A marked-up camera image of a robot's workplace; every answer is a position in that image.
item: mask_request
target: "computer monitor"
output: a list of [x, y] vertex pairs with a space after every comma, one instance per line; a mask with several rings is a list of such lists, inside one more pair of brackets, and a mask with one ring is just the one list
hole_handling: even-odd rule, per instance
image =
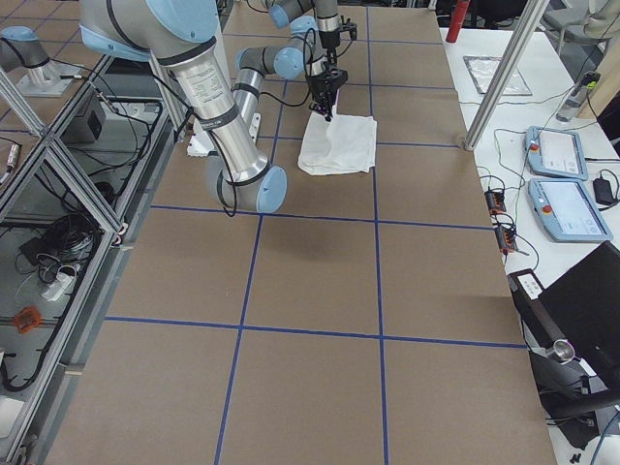
[[553, 321], [608, 388], [620, 388], [620, 251], [599, 245], [545, 289]]

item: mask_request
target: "light blue control device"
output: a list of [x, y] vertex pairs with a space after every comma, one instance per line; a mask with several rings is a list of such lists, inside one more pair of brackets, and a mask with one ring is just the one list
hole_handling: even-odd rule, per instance
[[578, 133], [532, 126], [525, 137], [525, 151], [535, 174], [582, 181], [588, 178]]
[[604, 242], [613, 239], [609, 226], [576, 179], [529, 181], [529, 197], [544, 229], [556, 242]]

